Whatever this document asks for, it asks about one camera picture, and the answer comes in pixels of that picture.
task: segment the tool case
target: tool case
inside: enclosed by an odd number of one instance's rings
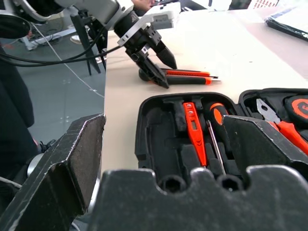
[[[238,104],[215,92],[145,100],[136,130],[139,169],[104,173],[89,230],[306,230],[308,156],[266,122],[256,105],[262,99],[281,121],[296,123],[284,101],[297,95],[307,96],[308,89],[247,90]],[[198,113],[207,167],[187,132],[187,102]],[[216,135],[226,175],[205,123],[213,103],[233,115],[223,119],[231,148]],[[296,126],[308,141],[308,128]]]

